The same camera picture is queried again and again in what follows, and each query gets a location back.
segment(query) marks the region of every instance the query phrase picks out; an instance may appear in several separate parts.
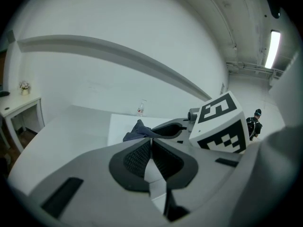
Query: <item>wooden floor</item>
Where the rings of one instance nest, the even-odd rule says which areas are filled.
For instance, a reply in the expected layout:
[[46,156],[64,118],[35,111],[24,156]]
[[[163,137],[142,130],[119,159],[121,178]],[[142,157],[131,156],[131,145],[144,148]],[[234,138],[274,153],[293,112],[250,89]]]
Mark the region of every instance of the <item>wooden floor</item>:
[[[4,157],[6,154],[9,154],[9,156],[11,158],[11,163],[8,166],[8,169],[10,172],[12,167],[14,166],[17,158],[20,156],[20,152],[19,152],[18,148],[16,147],[13,139],[11,138],[9,131],[5,124],[3,124],[3,126],[2,126],[2,130],[6,136],[6,139],[9,142],[10,149],[7,149],[4,142],[2,141],[2,139],[0,139],[0,157]],[[29,132],[29,131],[25,131],[25,132],[21,133],[20,135],[18,135],[18,138],[19,138],[23,148],[25,148],[35,136],[36,136],[36,134]]]

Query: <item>white cube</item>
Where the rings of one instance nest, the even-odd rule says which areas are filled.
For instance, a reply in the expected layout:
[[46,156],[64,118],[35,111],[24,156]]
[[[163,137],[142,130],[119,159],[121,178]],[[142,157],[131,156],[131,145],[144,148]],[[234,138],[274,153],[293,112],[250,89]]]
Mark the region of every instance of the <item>white cube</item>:
[[240,153],[246,149],[250,142],[246,119],[231,91],[205,102],[189,141],[195,147],[224,152]]

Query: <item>small vase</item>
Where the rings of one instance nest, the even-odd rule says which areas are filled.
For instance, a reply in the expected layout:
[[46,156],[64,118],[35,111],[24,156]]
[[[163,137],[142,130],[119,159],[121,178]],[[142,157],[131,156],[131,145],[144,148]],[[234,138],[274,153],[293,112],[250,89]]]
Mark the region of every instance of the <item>small vase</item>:
[[22,96],[25,96],[25,95],[28,95],[28,94],[29,94],[28,89],[22,89],[22,90],[21,90],[21,95],[22,95]]

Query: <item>gray fabric cloth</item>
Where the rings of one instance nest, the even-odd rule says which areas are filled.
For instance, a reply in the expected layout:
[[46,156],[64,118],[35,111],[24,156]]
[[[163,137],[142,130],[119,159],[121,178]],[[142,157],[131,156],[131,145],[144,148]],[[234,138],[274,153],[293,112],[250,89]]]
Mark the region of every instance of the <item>gray fabric cloth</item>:
[[144,126],[142,120],[139,119],[136,125],[133,127],[132,131],[126,133],[126,135],[123,138],[123,142],[128,140],[140,139],[144,137],[161,138],[161,135],[152,132],[151,129]]

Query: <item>black sticker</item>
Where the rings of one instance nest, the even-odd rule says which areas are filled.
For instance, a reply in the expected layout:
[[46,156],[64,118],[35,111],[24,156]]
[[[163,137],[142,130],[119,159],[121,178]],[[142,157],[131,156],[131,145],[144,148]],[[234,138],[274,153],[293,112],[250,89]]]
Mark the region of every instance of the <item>black sticker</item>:
[[206,139],[198,141],[198,144],[203,149],[240,153],[246,149],[241,120]]
[[232,97],[229,94],[225,94],[202,107],[198,123],[217,118],[235,109],[237,109],[237,107]]

